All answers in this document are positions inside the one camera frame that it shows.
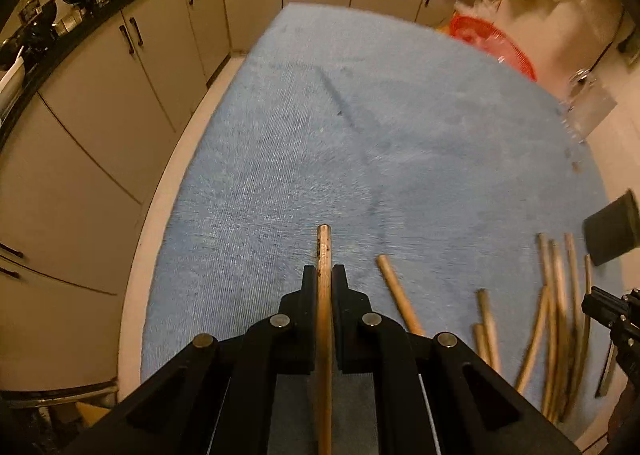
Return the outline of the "wooden chopstick pair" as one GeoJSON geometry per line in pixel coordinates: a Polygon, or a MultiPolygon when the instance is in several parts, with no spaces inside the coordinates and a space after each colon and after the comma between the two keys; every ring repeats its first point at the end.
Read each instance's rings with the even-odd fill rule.
{"type": "Polygon", "coordinates": [[[562,249],[557,241],[550,241],[551,262],[554,287],[556,357],[554,369],[554,388],[550,405],[552,423],[559,420],[565,401],[568,380],[568,361],[570,360],[570,325],[568,325],[567,284],[562,249]]]}
{"type": "Polygon", "coordinates": [[[580,308],[580,277],[578,272],[578,257],[576,253],[573,233],[564,234],[568,270],[570,270],[570,289],[572,292],[572,320],[570,321],[570,379],[568,379],[566,402],[563,418],[570,417],[575,405],[577,388],[579,386],[580,357],[582,356],[582,308],[580,308]]]}

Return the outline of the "wooden chopstick diagonal low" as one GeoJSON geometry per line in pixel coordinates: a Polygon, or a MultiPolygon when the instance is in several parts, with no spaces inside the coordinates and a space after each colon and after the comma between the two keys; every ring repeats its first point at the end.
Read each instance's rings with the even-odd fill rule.
{"type": "Polygon", "coordinates": [[[549,307],[549,287],[544,285],[541,287],[538,299],[538,307],[535,316],[535,322],[532,327],[532,334],[529,337],[529,343],[526,347],[524,357],[516,377],[514,388],[519,394],[524,394],[528,386],[530,377],[532,377],[533,369],[536,363],[537,353],[540,347],[542,336],[544,336],[544,327],[546,327],[548,307],[549,307]]]}

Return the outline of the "wooden chopstick long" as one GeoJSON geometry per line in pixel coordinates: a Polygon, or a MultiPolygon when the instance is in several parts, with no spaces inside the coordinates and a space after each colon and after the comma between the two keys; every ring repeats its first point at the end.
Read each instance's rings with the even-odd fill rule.
{"type": "Polygon", "coordinates": [[[551,405],[554,390],[556,351],[558,351],[558,325],[556,325],[556,300],[554,287],[553,263],[551,258],[550,241],[546,234],[537,234],[539,261],[542,282],[546,289],[546,325],[547,325],[547,353],[546,369],[544,370],[544,394],[541,400],[541,412],[544,417],[551,415],[551,405]]]}

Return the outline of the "black utensil holder cup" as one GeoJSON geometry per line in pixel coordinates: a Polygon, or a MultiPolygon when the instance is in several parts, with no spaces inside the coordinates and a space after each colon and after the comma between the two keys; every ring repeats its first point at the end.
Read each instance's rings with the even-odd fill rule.
{"type": "Polygon", "coordinates": [[[582,223],[587,253],[596,267],[639,247],[639,204],[627,190],[582,223]]]}

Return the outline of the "lower kitchen cabinets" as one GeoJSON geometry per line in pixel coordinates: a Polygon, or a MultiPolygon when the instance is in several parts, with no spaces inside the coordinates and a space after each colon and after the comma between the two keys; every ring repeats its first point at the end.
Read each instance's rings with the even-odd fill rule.
{"type": "Polygon", "coordinates": [[[169,157],[232,52],[291,2],[423,25],[457,0],[113,0],[35,67],[1,134],[1,388],[116,376],[134,249],[169,157]]]}

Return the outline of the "black flat phone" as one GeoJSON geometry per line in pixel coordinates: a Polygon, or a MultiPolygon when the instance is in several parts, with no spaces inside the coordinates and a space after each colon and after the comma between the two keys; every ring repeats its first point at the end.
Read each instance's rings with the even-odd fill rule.
{"type": "Polygon", "coordinates": [[[613,342],[610,342],[608,344],[608,352],[606,353],[604,365],[597,384],[596,393],[594,394],[596,399],[599,397],[606,397],[608,395],[608,391],[610,391],[616,368],[616,354],[617,348],[613,342]]]}

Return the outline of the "clear glass mug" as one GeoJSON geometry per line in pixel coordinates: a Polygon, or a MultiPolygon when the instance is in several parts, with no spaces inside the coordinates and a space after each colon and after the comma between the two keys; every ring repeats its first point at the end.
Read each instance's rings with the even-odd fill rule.
{"type": "Polygon", "coordinates": [[[573,139],[585,143],[616,105],[616,100],[596,74],[579,70],[570,77],[566,96],[561,102],[562,123],[573,139]]]}

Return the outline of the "blue towel table cloth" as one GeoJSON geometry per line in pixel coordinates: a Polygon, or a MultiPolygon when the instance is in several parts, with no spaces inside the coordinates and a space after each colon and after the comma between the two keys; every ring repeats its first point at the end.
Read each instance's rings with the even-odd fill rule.
{"type": "Polygon", "coordinates": [[[416,24],[290,4],[186,169],[155,264],[141,374],[197,334],[227,339],[276,311],[324,223],[349,284],[388,316],[381,255],[430,333],[470,340],[486,289],[513,380],[541,282],[536,235],[579,234],[607,201],[555,98],[511,67],[416,24]]]}

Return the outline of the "red plastic basket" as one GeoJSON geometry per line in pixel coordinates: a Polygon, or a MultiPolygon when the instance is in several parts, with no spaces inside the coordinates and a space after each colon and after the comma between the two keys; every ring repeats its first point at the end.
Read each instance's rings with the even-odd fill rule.
{"type": "Polygon", "coordinates": [[[499,63],[510,65],[536,82],[537,74],[532,62],[508,35],[491,22],[456,14],[449,22],[448,32],[450,37],[489,54],[499,63]]]}

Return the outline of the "white bowl on counter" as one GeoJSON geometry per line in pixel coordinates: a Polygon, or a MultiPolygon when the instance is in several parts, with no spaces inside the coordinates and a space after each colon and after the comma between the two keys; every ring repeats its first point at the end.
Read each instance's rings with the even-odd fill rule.
{"type": "Polygon", "coordinates": [[[18,50],[16,59],[6,74],[1,78],[0,82],[0,113],[1,120],[6,119],[10,107],[16,101],[18,95],[22,91],[22,85],[25,78],[25,65],[22,58],[23,47],[18,50]]]}

